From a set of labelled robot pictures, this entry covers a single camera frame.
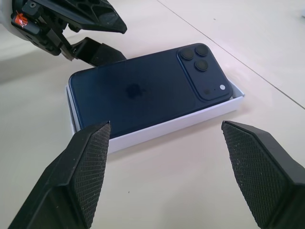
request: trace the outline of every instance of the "white box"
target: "white box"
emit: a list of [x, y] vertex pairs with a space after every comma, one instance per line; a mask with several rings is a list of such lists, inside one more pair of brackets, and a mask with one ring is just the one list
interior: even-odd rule
[[[208, 107], [201, 111], [197, 111], [165, 123], [160, 123], [136, 132], [110, 139], [108, 153], [113, 153], [121, 149], [125, 149], [136, 144], [146, 142], [148, 140], [160, 137], [171, 132], [195, 125], [197, 123], [215, 118], [217, 116], [235, 111], [239, 108], [244, 93], [230, 81], [233, 88], [233, 96], [229, 101], [226, 101], [215, 106]], [[71, 115], [71, 127], [73, 134], [80, 130], [80, 124], [77, 119], [76, 110], [71, 97], [71, 91], [66, 86], [66, 94], [68, 98], [69, 110]]]

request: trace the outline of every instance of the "white table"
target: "white table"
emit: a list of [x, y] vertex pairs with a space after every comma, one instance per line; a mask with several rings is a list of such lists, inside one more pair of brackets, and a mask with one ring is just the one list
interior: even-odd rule
[[158, 0], [305, 107], [303, 0]]
[[[221, 122], [269, 131], [305, 166], [305, 110], [158, 1], [110, 2], [128, 25], [125, 35], [68, 32], [68, 40], [89, 36], [127, 58], [202, 42], [246, 97], [237, 112], [109, 155], [92, 228], [258, 228], [235, 181]], [[90, 66], [50, 56], [3, 30], [0, 41], [0, 221], [7, 228], [68, 144], [64, 86]]]

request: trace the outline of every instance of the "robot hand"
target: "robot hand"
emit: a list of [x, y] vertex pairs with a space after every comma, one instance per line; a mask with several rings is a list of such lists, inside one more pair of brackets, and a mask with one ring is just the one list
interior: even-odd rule
[[0, 22], [12, 34], [68, 60], [81, 59], [93, 66], [125, 60], [118, 50], [90, 38], [70, 45], [63, 36], [67, 26], [74, 32], [125, 33], [125, 23], [107, 0], [0, 0]]

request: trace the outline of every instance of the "phone back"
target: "phone back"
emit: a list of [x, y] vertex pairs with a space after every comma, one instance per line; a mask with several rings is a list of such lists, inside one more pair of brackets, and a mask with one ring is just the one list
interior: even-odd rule
[[110, 121], [110, 138], [230, 99], [230, 83], [203, 44], [77, 72], [69, 87], [81, 129]]

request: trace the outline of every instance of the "metal screw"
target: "metal screw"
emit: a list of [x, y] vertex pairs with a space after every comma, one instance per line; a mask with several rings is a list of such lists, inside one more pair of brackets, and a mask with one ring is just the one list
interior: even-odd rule
[[36, 3], [35, 3], [35, 2], [32, 2], [32, 3], [30, 4], [30, 7], [31, 7], [31, 8], [35, 8], [35, 7], [36, 7]]

